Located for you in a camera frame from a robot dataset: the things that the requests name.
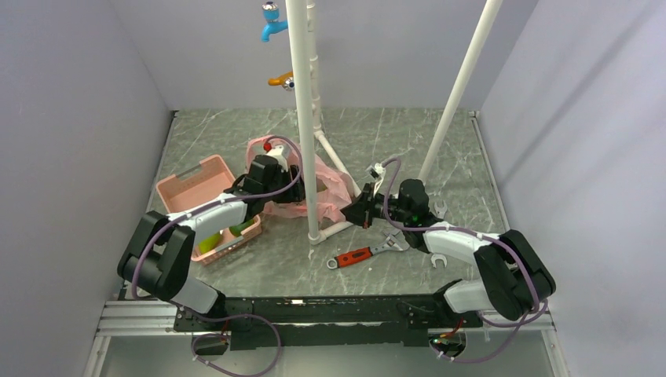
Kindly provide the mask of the pink plastic bag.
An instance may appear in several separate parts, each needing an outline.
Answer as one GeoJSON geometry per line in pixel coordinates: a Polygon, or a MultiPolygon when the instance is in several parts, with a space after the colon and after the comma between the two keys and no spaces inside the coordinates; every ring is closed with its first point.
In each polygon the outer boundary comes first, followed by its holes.
{"type": "MultiPolygon", "coordinates": [[[[248,210],[255,214],[271,214],[281,218],[301,218],[307,215],[305,182],[300,174],[300,147],[287,138],[266,136],[252,140],[246,150],[247,172],[240,187],[249,196],[248,210]],[[289,145],[289,168],[284,170],[277,161],[266,155],[265,142],[289,145]]],[[[344,221],[341,209],[351,203],[353,180],[347,173],[327,166],[319,156],[314,157],[316,186],[316,219],[344,221]]]]}

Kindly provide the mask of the dark green fake lime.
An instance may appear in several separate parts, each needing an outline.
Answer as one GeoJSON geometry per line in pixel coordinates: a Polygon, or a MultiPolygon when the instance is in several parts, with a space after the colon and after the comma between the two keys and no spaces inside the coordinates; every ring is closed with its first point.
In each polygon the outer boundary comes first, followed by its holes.
{"type": "Polygon", "coordinates": [[[229,227],[229,232],[235,237],[240,237],[242,236],[243,231],[251,227],[253,224],[254,224],[254,219],[252,218],[244,223],[229,227]]]}

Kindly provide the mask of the light green fake fruit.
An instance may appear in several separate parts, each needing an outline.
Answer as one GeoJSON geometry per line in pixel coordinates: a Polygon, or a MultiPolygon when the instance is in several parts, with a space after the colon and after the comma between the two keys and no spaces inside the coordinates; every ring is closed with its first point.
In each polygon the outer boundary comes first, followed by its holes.
{"type": "Polygon", "coordinates": [[[216,232],[213,235],[207,237],[205,240],[202,240],[198,245],[199,253],[203,255],[213,251],[219,245],[222,238],[222,234],[216,232]]]}

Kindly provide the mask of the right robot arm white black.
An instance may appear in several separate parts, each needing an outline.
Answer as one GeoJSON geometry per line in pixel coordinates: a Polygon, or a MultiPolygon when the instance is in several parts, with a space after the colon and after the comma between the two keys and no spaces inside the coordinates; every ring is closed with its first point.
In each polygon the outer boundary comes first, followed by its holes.
{"type": "Polygon", "coordinates": [[[507,320],[520,320],[545,309],[554,294],[554,278],[526,237],[511,229],[501,234],[454,226],[430,210],[430,198],[418,179],[402,181],[395,197],[367,183],[341,210],[345,219],[368,228],[376,218],[399,229],[410,248],[432,256],[453,257],[473,266],[476,280],[449,283],[434,295],[434,319],[451,326],[463,313],[494,310],[507,320]]]}

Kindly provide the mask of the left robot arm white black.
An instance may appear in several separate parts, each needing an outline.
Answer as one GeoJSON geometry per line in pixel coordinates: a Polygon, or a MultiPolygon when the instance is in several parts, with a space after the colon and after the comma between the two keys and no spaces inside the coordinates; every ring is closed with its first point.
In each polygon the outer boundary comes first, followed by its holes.
{"type": "Polygon", "coordinates": [[[189,276],[194,247],[214,232],[250,221],[268,202],[297,203],[304,198],[300,166],[259,155],[216,198],[182,212],[144,214],[119,260],[117,273],[133,288],[194,311],[203,328],[219,328],[227,314],[225,295],[189,276]]]}

